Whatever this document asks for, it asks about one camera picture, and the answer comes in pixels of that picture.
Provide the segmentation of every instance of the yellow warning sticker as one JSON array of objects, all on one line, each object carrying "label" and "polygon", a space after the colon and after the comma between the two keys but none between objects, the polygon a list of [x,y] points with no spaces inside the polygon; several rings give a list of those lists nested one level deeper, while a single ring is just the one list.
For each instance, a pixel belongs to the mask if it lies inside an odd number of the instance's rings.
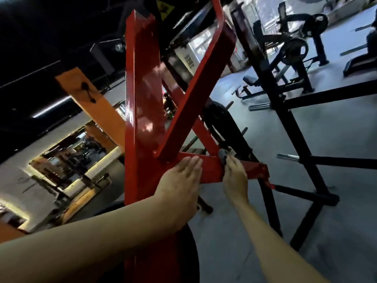
[{"label": "yellow warning sticker", "polygon": [[162,20],[164,20],[175,8],[174,6],[169,5],[160,0],[156,0],[156,2],[157,2],[158,11],[160,12]]}]

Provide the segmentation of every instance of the hand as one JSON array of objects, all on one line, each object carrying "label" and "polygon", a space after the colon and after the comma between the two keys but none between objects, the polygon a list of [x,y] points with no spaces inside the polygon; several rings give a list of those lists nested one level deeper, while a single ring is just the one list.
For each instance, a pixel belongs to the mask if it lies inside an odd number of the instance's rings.
[{"label": "hand", "polygon": [[180,230],[196,213],[203,160],[198,156],[183,158],[166,171],[158,183],[155,196],[173,215],[175,231]]},{"label": "hand", "polygon": [[231,204],[249,203],[247,197],[247,174],[241,162],[232,156],[227,156],[225,175],[223,178],[224,191]]}]

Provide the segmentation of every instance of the black metal rack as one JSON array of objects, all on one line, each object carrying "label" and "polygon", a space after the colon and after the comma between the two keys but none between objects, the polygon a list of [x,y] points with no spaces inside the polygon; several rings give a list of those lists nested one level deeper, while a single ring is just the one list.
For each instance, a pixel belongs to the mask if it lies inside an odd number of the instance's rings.
[{"label": "black metal rack", "polygon": [[[233,11],[232,19],[238,39],[242,43],[248,58],[253,64],[254,70],[261,82],[261,87],[268,95],[270,103],[273,105],[298,154],[298,156],[278,154],[278,158],[297,161],[304,165],[316,189],[315,192],[309,193],[302,190],[275,185],[275,189],[279,192],[313,201],[313,204],[305,214],[301,224],[290,241],[290,245],[298,251],[313,227],[322,207],[324,205],[336,206],[339,202],[339,197],[329,192],[316,165],[377,169],[377,159],[313,156],[290,109],[376,94],[377,90],[375,90],[375,87],[377,85],[377,80],[284,100],[284,98],[277,93],[278,87],[274,81],[274,76],[268,69],[268,60],[263,55],[257,41],[252,35],[250,24],[247,19],[245,19],[243,12],[241,10]],[[271,224],[270,217],[268,219],[271,227],[274,228]],[[279,222],[277,214],[276,218],[272,219],[272,222],[276,224],[276,220]]]}]

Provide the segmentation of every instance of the forearm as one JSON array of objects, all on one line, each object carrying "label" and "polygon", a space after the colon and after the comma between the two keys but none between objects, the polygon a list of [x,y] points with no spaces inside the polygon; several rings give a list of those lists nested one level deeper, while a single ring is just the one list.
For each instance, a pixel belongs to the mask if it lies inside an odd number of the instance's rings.
[{"label": "forearm", "polygon": [[268,282],[328,282],[274,232],[250,204],[242,202],[235,207],[255,247]]},{"label": "forearm", "polygon": [[0,245],[0,281],[61,279],[175,231],[170,211],[153,196],[124,208]]}]

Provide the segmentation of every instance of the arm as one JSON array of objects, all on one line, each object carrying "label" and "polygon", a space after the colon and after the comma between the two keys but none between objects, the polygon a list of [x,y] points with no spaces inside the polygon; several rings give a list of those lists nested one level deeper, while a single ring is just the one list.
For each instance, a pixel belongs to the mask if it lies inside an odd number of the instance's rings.
[{"label": "arm", "polygon": [[175,233],[196,212],[201,165],[199,157],[186,157],[162,176],[152,197],[0,244],[0,282],[59,281]]},{"label": "arm", "polygon": [[249,204],[247,176],[241,162],[227,157],[224,189],[252,241],[267,281],[329,282],[290,247]]}]

